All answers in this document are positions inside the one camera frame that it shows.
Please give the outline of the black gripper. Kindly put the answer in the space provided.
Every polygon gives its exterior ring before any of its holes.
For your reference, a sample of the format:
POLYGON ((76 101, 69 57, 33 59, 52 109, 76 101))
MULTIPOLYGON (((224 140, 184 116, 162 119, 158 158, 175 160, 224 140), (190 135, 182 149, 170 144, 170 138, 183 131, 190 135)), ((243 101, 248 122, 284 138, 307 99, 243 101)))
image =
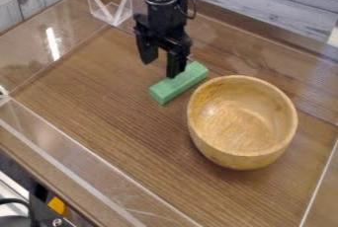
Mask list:
POLYGON ((151 21, 145 14, 135 14, 135 36, 140 58, 149 64, 159 58, 159 49, 168 53, 167 77, 172 79, 184 71, 190 55, 191 38, 184 31, 186 23, 151 21))

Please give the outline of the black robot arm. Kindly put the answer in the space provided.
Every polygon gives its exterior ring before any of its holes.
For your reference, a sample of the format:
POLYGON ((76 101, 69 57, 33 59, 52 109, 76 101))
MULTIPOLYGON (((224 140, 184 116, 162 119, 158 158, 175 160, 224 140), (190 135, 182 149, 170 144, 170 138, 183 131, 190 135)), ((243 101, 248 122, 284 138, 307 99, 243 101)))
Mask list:
POLYGON ((149 64, 159 58, 159 49, 167 52, 167 77, 184 71, 190 56, 191 38, 184 27, 195 15, 187 13, 187 0, 144 0, 147 13, 135 14, 135 35, 140 58, 149 64))

